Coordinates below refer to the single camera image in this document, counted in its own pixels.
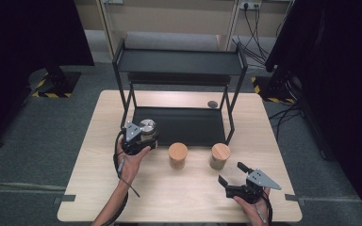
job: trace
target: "black metal shelf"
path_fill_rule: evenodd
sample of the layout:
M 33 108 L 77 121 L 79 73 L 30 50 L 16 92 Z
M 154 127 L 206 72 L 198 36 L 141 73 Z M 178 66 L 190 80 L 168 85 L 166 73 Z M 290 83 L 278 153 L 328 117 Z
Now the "black metal shelf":
M 123 127 L 133 102 L 135 110 L 132 122 L 138 124 L 145 119 L 155 121 L 161 145 L 175 142 L 189 146 L 228 144 L 234 133 L 232 111 L 248 69 L 245 55 L 240 51 L 242 48 L 238 46 L 235 52 L 141 50 L 126 48 L 124 40 L 121 40 L 113 59 L 124 107 L 120 126 Z M 126 100 L 120 73 L 128 75 L 130 91 Z M 230 102 L 228 85 L 231 75 L 239 76 L 239 81 Z M 137 105 L 133 84 L 213 86 L 224 87 L 224 91 L 220 106 L 216 108 L 150 107 Z M 227 137 L 222 121 L 224 105 L 230 123 Z

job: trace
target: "shelf top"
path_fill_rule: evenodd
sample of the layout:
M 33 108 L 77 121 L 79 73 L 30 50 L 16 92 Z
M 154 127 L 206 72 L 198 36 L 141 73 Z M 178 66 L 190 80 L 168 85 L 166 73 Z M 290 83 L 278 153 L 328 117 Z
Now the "shelf top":
M 124 49 L 118 65 L 124 73 L 242 73 L 237 52 Z

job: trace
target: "black curtain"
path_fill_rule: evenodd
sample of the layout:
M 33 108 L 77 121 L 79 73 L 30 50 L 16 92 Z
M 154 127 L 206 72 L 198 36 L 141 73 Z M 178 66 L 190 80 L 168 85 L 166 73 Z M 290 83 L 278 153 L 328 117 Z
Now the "black curtain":
M 0 134 L 29 75 L 61 65 L 93 65 L 74 1 L 0 1 Z
M 362 1 L 296 0 L 266 62 L 273 65 L 274 84 L 301 81 L 320 151 L 330 149 L 362 200 Z

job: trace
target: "wire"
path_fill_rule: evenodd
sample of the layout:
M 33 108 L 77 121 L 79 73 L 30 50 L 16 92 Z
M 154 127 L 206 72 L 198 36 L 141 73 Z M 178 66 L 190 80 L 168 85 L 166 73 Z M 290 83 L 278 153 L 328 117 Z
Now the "wire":
M 260 20 L 260 8 L 255 6 L 255 29 L 252 29 L 251 24 L 249 22 L 248 15 L 247 15 L 247 8 L 244 10 L 244 16 L 245 16 L 245 20 L 248 25 L 249 31 L 251 33 L 251 38 L 249 38 L 247 43 L 244 44 L 244 52 L 246 55 L 248 55 L 249 57 L 254 59 L 260 65 L 264 65 L 264 63 L 267 59 L 266 55 L 268 55 L 269 53 L 260 46 L 259 38 L 258 38 L 258 22 Z M 256 54 L 255 52 L 249 50 L 248 45 L 251 43 L 252 40 L 255 41 L 255 44 L 258 47 L 259 54 Z
M 125 179 L 123 179 L 122 177 L 122 170 L 123 170 L 123 166 L 124 166 L 124 160 L 125 160 L 126 156 L 122 159 L 122 162 L 120 163 L 118 169 L 117 169 L 117 175 L 119 176 L 120 180 L 122 180 L 127 186 L 131 187 L 131 189 L 134 191 L 134 193 L 138 196 L 138 198 L 140 197 L 140 194 L 137 192 L 137 190 L 131 186 L 131 184 L 129 184 L 128 182 L 126 182 Z
M 266 203 L 267 209 L 269 209 L 269 222 L 267 225 L 272 226 L 272 203 L 270 202 L 269 196 L 266 194 L 266 192 L 261 193 L 260 196 Z
M 277 123 L 275 126 L 273 126 L 273 127 L 277 127 L 276 134 L 275 134 L 275 140 L 276 140 L 277 142 L 278 142 L 278 136 L 279 136 L 279 131 L 280 131 L 280 126 L 281 126 L 281 124 L 282 124 L 283 122 L 289 121 L 289 120 L 291 120 L 293 117 L 299 115 L 299 114 L 296 114 L 296 115 L 287 116 L 287 113 L 288 113 L 289 111 L 291 111 L 291 110 L 299 110 L 299 108 L 295 108 L 297 105 L 298 105 L 298 103 L 295 103 L 295 104 L 291 105 L 287 110 L 280 111 L 280 112 L 278 112 L 278 113 L 276 113 L 276 114 L 274 114 L 274 115 L 272 115 L 272 116 L 269 117 L 269 120 L 271 120 L 271 119 L 274 119 L 275 116 L 282 114 L 281 117 L 276 118 L 276 119 L 279 119 L 279 121 L 278 121 L 278 123 Z
M 285 11 L 285 16 L 284 19 L 282 20 L 282 22 L 278 25 L 277 30 L 275 31 L 275 37 L 278 38 L 278 31 L 281 28 L 281 26 L 284 24 L 284 22 L 287 20 L 287 17 L 289 16 L 289 12 L 290 12 L 290 7 L 293 5 L 293 3 L 295 3 L 295 0 L 291 0 L 289 1 L 287 10 Z
M 122 177 L 120 176 L 120 173 L 118 172 L 118 170 L 121 170 L 121 168 L 119 166 L 119 162 L 118 162 L 118 160 L 119 160 L 118 157 L 119 157 L 119 154 L 121 154 L 121 153 L 117 153 L 117 144 L 119 143 L 120 136 L 123 135 L 123 134 L 125 134 L 125 129 L 124 128 L 122 128 L 122 130 L 116 136 L 116 141 L 115 141 L 115 144 L 114 144 L 114 155 L 113 155 L 114 169 L 116 170 L 117 176 L 119 176 L 120 179 Z M 107 222 L 102 224 L 102 226 L 111 225 L 120 216 L 120 214 L 123 212 L 125 206 L 127 205 L 127 202 L 128 202 L 128 191 L 125 194 L 125 197 L 123 199 L 122 205 L 120 206 L 119 210 Z

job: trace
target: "yellow black tape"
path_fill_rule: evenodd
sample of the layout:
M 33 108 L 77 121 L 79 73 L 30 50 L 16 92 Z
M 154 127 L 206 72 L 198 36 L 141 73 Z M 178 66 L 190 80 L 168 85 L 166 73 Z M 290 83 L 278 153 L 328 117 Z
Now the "yellow black tape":
M 62 92 L 56 89 L 47 89 L 47 91 L 41 91 L 44 87 L 52 86 L 49 84 L 49 74 L 47 73 L 40 83 L 37 85 L 33 97 L 48 97 L 48 98 L 69 98 L 72 96 L 71 92 Z
M 291 104 L 295 103 L 295 100 L 293 100 L 292 98 L 277 98 L 277 97 L 265 96 L 263 91 L 260 89 L 256 77 L 252 77 L 252 84 L 254 86 L 255 93 L 258 94 L 261 97 L 261 99 L 265 102 L 291 103 Z

